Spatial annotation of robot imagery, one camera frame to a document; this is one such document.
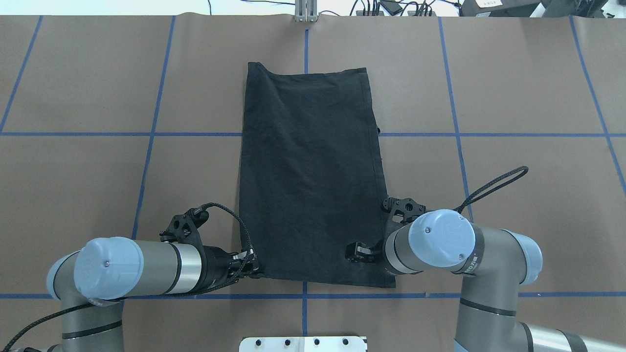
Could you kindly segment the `black t-shirt with logo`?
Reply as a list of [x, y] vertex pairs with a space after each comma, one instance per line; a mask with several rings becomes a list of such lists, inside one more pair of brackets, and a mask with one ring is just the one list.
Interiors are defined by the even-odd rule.
[[239, 211], [263, 278], [394, 288], [346, 246], [384, 236], [388, 196], [367, 70], [276, 74], [248, 63]]

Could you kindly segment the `white pedestal column base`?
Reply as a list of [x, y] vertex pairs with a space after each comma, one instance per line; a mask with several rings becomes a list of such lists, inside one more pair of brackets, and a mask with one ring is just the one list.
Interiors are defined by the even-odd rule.
[[280, 336], [242, 339], [240, 352], [368, 352], [361, 336]]

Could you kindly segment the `aluminium frame post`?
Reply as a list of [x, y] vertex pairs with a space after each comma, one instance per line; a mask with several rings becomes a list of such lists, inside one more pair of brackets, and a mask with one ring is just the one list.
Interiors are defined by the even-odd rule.
[[294, 19], [296, 23], [317, 22], [319, 11], [317, 0], [295, 0]]

